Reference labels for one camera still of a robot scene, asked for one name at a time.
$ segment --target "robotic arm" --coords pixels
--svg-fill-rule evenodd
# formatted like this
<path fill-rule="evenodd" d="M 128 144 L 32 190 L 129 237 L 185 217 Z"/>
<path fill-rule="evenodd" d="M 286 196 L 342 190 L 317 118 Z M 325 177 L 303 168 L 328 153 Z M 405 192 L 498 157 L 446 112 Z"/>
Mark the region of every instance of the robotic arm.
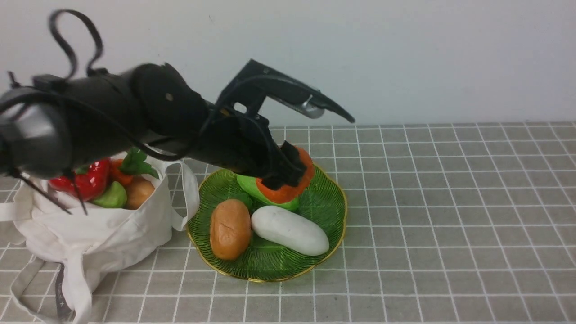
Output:
<path fill-rule="evenodd" d="M 77 59 L 56 27 L 63 13 L 78 17 L 96 43 L 84 78 L 72 79 Z M 355 122 L 318 90 L 254 60 L 215 103 L 190 89 L 169 64 L 142 64 L 111 74 L 93 68 L 103 44 L 87 16 L 57 10 L 48 22 L 70 60 L 70 73 L 63 78 L 34 76 L 31 86 L 20 85 L 9 73 L 11 90 L 0 97 L 0 173 L 32 186 L 22 174 L 41 179 L 70 175 L 76 167 L 132 146 L 160 160 L 190 157 L 262 178 L 273 190 L 297 186 L 305 166 L 295 147 L 288 142 L 279 147 L 272 139 L 268 120 L 259 114 L 264 100 L 274 99 L 308 118 L 328 110 Z M 235 110 L 236 103 L 246 106 L 246 112 Z"/>

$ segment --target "green vegetable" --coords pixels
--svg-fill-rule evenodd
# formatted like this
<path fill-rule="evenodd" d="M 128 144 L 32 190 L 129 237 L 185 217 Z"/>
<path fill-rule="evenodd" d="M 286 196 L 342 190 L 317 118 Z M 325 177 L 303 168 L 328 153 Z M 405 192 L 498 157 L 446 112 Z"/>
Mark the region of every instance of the green vegetable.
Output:
<path fill-rule="evenodd" d="M 148 155 L 138 148 L 131 148 L 118 170 L 127 175 L 149 174 L 158 179 L 158 172 L 147 162 Z"/>
<path fill-rule="evenodd" d="M 283 204 L 276 204 L 276 203 L 271 202 L 258 189 L 258 187 L 256 185 L 256 178 L 253 178 L 250 176 L 245 176 L 245 175 L 236 175 L 236 181 L 238 181 L 238 184 L 240 185 L 242 190 L 246 191 L 249 195 L 258 199 L 259 201 L 264 202 L 266 205 L 274 205 L 274 206 L 282 207 L 282 208 L 287 209 L 291 212 L 295 211 L 300 206 L 300 199 L 298 197 L 292 199 L 289 202 L 283 203 Z"/>
<path fill-rule="evenodd" d="M 91 200 L 91 203 L 104 208 L 123 208 L 127 200 L 128 195 L 124 186 L 114 181 L 103 194 Z"/>

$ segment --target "gold plate rim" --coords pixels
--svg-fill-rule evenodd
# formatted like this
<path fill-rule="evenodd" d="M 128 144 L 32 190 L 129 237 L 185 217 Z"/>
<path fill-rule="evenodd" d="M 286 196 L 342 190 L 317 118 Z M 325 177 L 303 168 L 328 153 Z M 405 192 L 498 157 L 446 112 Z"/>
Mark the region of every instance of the gold plate rim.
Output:
<path fill-rule="evenodd" d="M 200 252 L 200 249 L 198 247 L 198 244 L 196 243 L 196 241 L 194 241 L 194 238 L 192 237 L 192 233 L 190 233 L 190 226 L 188 226 L 188 224 L 186 224 L 186 233 L 188 234 L 188 238 L 190 239 L 190 241 L 192 242 L 192 244 L 194 244 L 194 247 L 196 248 L 196 251 L 198 252 L 198 255 L 200 255 L 200 258 L 202 259 L 202 261 L 204 261 L 204 263 L 206 263 L 210 268 L 212 268 L 213 270 L 215 270 L 216 272 L 223 274 L 224 276 L 228 276 L 228 277 L 232 277 L 232 278 L 237 278 L 237 279 L 242 279 L 242 280 L 248 280 L 251 282 L 281 282 L 281 281 L 286 281 L 286 280 L 290 280 L 290 279 L 294 279 L 296 277 L 299 277 L 303 274 L 306 274 L 310 271 L 312 271 L 312 269 L 314 269 L 315 267 L 321 265 L 324 261 L 326 261 L 328 258 L 330 258 L 332 255 L 334 255 L 334 253 L 336 253 L 336 251 L 338 250 L 338 248 L 342 245 L 342 242 L 344 241 L 344 236 L 346 234 L 346 221 L 348 220 L 348 199 L 346 197 L 346 194 L 344 193 L 344 190 L 342 189 L 342 187 L 340 187 L 340 185 L 334 181 L 321 167 L 319 167 L 316 163 L 314 163 L 314 166 L 316 168 L 318 168 L 318 170 L 320 172 L 322 172 L 322 174 L 328 179 L 330 180 L 337 188 L 338 190 L 340 190 L 340 193 L 342 194 L 342 197 L 344 199 L 344 219 L 342 222 L 342 234 L 340 235 L 340 239 L 338 240 L 338 243 L 334 246 L 334 248 L 332 249 L 332 251 L 330 251 L 330 253 L 328 253 L 326 255 L 326 257 L 320 261 L 318 261 L 316 264 L 312 265 L 311 267 L 293 275 L 293 276 L 289 276 L 289 277 L 285 277 L 285 278 L 279 278 L 279 279 L 273 279 L 273 280 L 262 280 L 262 279 L 256 279 L 256 278 L 244 278 L 244 277 L 239 277 L 239 276 L 235 276 L 231 273 L 228 273 L 226 271 L 223 271 L 221 269 L 216 268 L 214 265 L 212 265 L 212 263 L 208 262 L 208 260 L 204 257 L 204 255 L 202 254 L 202 252 Z M 200 189 L 202 188 L 202 186 L 205 184 L 205 182 L 213 175 L 219 173 L 219 172 L 231 172 L 229 170 L 226 169 L 219 169 L 216 170 L 214 172 L 212 172 L 211 174 L 209 174 L 204 180 L 202 180 L 202 182 L 200 183 L 200 186 L 198 186 L 198 192 L 200 192 Z"/>

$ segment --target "white wall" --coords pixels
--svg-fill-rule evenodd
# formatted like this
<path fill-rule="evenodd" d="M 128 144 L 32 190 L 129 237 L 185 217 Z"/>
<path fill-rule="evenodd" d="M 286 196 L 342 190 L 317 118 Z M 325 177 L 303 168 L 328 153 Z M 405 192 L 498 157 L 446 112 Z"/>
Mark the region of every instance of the white wall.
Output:
<path fill-rule="evenodd" d="M 576 119 L 575 0 L 0 1 L 0 69 L 20 81 L 68 72 L 47 17 L 69 7 L 102 34 L 101 66 L 169 62 L 209 100 L 254 58 L 321 89 L 358 124 Z M 60 26 L 84 65 L 88 32 L 73 16 Z M 262 114 L 273 125 L 346 123 L 273 102 Z"/>

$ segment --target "orange persimmon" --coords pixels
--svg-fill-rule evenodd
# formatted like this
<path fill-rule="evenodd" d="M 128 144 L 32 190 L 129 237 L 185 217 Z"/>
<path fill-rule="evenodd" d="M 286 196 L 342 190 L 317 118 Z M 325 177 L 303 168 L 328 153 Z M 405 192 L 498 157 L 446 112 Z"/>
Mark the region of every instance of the orange persimmon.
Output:
<path fill-rule="evenodd" d="M 304 192 L 304 190 L 306 190 L 306 188 L 308 188 L 310 182 L 312 181 L 312 178 L 314 178 L 315 170 L 312 158 L 310 157 L 308 152 L 306 152 L 305 149 L 302 149 L 298 146 L 295 147 L 298 150 L 298 157 L 306 167 L 306 172 L 302 177 L 302 181 L 300 181 L 300 184 L 297 187 L 290 187 L 285 184 L 278 190 L 270 190 L 266 188 L 265 185 L 262 184 L 262 179 L 256 179 L 256 186 L 258 187 L 260 192 L 275 204 L 285 204 L 289 201 L 292 201 L 293 199 L 301 195 Z"/>

